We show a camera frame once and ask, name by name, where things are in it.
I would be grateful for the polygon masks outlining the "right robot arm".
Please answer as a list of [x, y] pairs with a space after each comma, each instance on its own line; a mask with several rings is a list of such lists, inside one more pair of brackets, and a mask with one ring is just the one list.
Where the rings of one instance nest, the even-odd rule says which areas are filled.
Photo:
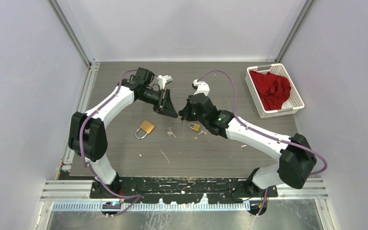
[[303, 135], [296, 133], [290, 137], [257, 127], [233, 112], [217, 109], [203, 93], [189, 96], [179, 116], [182, 120], [198, 121], [211, 134], [240, 141], [276, 161], [250, 174], [246, 189], [251, 196], [258, 197], [265, 189], [279, 184], [301, 189], [317, 163]]

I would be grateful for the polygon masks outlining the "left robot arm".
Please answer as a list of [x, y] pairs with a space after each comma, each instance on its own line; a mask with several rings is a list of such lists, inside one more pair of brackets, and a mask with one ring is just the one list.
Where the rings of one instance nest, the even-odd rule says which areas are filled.
[[106, 152], [106, 128], [126, 107], [135, 101], [153, 106], [157, 114], [177, 118], [166, 85], [172, 82], [169, 75], [157, 76], [152, 71], [138, 68], [129, 78], [122, 77], [116, 88], [98, 105], [86, 112], [75, 112], [71, 117], [68, 147], [93, 170], [97, 181], [102, 181], [102, 192], [109, 198], [119, 195], [121, 186], [118, 173], [111, 166]]

